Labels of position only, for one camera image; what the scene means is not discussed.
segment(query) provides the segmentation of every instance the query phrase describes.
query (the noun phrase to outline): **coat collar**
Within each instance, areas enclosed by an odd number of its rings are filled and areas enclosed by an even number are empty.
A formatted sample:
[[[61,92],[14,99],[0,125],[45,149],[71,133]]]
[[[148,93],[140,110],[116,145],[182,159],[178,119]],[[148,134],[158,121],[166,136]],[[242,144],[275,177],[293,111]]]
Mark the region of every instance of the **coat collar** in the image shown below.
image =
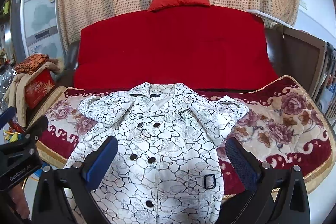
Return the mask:
[[[138,85],[132,88],[129,91],[126,91],[130,95],[140,95],[145,97],[150,97],[150,95],[160,95],[160,94],[169,94],[171,96],[178,96],[182,94],[197,94],[195,91],[188,88],[183,83],[177,83],[172,85],[155,85],[145,82],[141,85]]]

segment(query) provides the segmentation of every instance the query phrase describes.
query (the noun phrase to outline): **wall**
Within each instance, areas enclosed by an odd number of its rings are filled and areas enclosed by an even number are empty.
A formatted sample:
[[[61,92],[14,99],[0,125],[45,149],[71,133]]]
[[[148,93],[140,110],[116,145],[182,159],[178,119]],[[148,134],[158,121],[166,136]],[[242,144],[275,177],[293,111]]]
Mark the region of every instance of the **wall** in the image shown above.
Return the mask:
[[[21,26],[20,26],[20,0],[12,0],[10,9],[10,28],[17,62],[23,61],[25,50],[22,44]]]
[[[307,9],[299,6],[295,28],[303,29],[336,46],[336,16],[333,0],[303,0]]]

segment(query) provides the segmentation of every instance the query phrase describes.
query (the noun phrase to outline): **floral blanket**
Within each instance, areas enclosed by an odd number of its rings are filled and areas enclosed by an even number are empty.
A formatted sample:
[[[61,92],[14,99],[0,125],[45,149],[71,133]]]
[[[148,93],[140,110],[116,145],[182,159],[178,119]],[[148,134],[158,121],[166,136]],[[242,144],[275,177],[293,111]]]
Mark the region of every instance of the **floral blanket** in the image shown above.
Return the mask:
[[[40,141],[44,152],[53,160],[57,159],[59,164],[53,161],[54,165],[63,167],[81,136],[96,123],[78,112],[79,103],[87,96],[102,96],[110,92],[69,88],[48,109],[49,130],[43,133]],[[306,183],[325,177],[334,164],[335,140],[333,137],[330,140],[332,129],[307,92],[291,77],[284,76],[252,93],[196,92],[209,100],[229,95],[249,107],[250,111],[238,121],[226,139],[236,137],[260,161],[267,161],[276,169],[299,165]],[[224,176],[224,198],[229,198],[243,192],[244,186],[224,147],[225,142],[217,149],[217,154]]]

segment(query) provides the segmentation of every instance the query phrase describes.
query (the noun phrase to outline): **gift box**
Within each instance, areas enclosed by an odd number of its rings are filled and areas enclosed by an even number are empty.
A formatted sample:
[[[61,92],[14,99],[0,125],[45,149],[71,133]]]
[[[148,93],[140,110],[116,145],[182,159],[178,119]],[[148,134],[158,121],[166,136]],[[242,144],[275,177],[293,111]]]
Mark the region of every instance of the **gift box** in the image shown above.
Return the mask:
[[[26,86],[26,103],[29,108],[37,104],[54,88],[55,84],[49,70],[43,70],[33,81]]]

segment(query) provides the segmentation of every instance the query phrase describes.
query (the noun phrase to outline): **coat button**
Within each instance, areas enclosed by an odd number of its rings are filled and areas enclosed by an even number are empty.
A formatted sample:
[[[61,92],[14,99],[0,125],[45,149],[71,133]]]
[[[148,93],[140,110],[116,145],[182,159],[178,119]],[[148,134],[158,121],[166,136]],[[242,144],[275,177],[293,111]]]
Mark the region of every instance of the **coat button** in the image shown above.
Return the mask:
[[[129,156],[130,160],[136,160],[137,158],[138,158],[137,154],[132,154],[132,155]]]
[[[146,206],[149,207],[149,208],[153,208],[154,205],[150,200],[148,200],[148,201],[146,201]]]
[[[151,157],[151,158],[149,158],[149,159],[147,160],[147,162],[148,162],[149,164],[153,164],[153,163],[156,162],[156,158]]]

